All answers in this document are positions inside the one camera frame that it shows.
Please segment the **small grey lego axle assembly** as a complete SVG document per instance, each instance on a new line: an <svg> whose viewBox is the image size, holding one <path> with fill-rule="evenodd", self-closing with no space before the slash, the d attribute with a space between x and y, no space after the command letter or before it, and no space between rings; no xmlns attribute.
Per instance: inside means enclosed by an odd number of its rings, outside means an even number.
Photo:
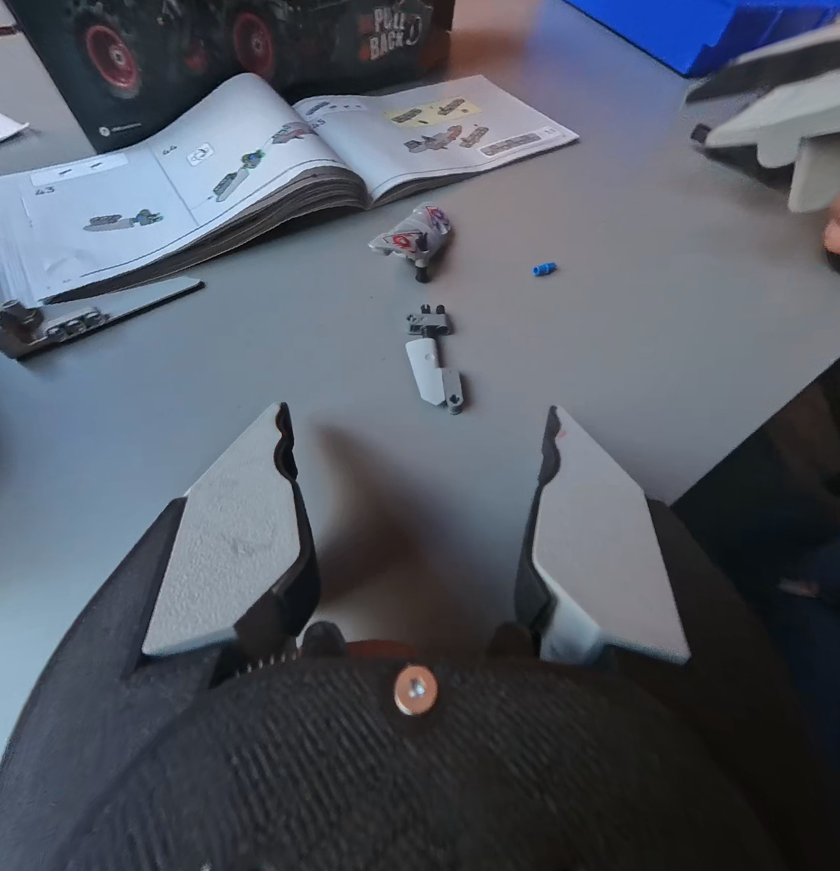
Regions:
<svg viewBox="0 0 840 871"><path fill-rule="evenodd" d="M462 376L454 368L443 367L439 358L438 339L450 334L450 321L446 307L435 310L425 304L419 313L406 318L410 336L405 344L414 383L422 400L436 408L447 408L451 415L459 415L465 403Z"/></svg>

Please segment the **grey red-printed lego panel assembly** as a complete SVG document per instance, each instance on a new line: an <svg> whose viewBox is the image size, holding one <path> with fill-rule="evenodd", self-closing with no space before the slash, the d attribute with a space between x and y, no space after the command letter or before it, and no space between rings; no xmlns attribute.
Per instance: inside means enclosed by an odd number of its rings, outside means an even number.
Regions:
<svg viewBox="0 0 840 871"><path fill-rule="evenodd" d="M397 256L414 266L415 279L429 282L429 267L450 242L453 225L447 213L432 203L422 203L390 231L368 244L375 254Z"/></svg>

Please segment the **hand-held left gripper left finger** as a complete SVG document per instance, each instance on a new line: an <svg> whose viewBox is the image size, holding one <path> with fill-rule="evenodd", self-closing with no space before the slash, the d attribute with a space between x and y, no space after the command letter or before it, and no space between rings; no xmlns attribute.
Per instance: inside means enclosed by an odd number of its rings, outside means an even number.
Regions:
<svg viewBox="0 0 840 871"><path fill-rule="evenodd" d="M224 647L252 668L301 635L320 578L294 450L290 409L273 403L179 500L143 657Z"/></svg>

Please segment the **blue plastic bin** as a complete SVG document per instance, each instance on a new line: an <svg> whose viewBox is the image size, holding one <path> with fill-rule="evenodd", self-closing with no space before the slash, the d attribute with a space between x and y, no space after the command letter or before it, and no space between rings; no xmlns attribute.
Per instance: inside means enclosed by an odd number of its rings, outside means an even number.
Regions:
<svg viewBox="0 0 840 871"><path fill-rule="evenodd" d="M686 78L840 20L840 1L569 1Z"/></svg>

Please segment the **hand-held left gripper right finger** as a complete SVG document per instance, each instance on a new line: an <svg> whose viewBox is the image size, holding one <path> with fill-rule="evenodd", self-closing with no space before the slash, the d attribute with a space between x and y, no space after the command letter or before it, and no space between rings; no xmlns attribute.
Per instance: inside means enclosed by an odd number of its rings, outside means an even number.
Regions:
<svg viewBox="0 0 840 871"><path fill-rule="evenodd" d="M561 406L546 416L514 607L543 661L691 658L644 490Z"/></svg>

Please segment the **person's dark trousers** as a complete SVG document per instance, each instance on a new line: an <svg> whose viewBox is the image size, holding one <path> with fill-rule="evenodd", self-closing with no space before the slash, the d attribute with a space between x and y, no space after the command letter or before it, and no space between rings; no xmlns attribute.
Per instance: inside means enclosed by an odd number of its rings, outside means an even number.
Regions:
<svg viewBox="0 0 840 871"><path fill-rule="evenodd" d="M840 534L761 576L767 628L817 742L840 768Z"/></svg>

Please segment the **black lego set box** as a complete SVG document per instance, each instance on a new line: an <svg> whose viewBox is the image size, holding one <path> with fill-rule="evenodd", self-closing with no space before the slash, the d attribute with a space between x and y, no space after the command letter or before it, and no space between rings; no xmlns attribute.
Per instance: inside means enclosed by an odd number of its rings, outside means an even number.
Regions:
<svg viewBox="0 0 840 871"><path fill-rule="evenodd" d="M9 1L94 149L136 144L240 73L288 100L410 81L449 53L454 1Z"/></svg>

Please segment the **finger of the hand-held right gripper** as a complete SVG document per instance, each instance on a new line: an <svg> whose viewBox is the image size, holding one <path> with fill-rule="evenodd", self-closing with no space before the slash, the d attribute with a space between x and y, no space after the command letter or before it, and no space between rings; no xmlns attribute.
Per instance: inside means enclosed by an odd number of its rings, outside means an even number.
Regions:
<svg viewBox="0 0 840 871"><path fill-rule="evenodd" d="M691 141L710 155L777 169L794 164L804 143L838 135L840 87L781 87L722 125L697 125Z"/></svg>
<svg viewBox="0 0 840 871"><path fill-rule="evenodd" d="M694 87L686 103L766 92L837 70L840 21L740 55Z"/></svg>

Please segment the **long grey lego beam assembly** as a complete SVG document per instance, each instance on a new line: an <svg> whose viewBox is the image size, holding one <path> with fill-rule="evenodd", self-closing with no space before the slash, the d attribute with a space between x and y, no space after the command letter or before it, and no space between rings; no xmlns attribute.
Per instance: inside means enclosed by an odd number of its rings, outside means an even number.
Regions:
<svg viewBox="0 0 840 871"><path fill-rule="evenodd" d="M203 289L202 279L166 279L88 299L26 307L18 300L0 305L0 353L25 362L77 342Z"/></svg>

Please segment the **open lego instruction booklet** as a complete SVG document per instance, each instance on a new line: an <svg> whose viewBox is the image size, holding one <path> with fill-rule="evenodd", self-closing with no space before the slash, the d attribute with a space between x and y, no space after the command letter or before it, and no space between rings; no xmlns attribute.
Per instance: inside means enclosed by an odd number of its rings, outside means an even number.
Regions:
<svg viewBox="0 0 840 871"><path fill-rule="evenodd" d="M291 105L243 73L140 143L1 175L1 299L33 308L155 282L292 220L578 141L481 75Z"/></svg>

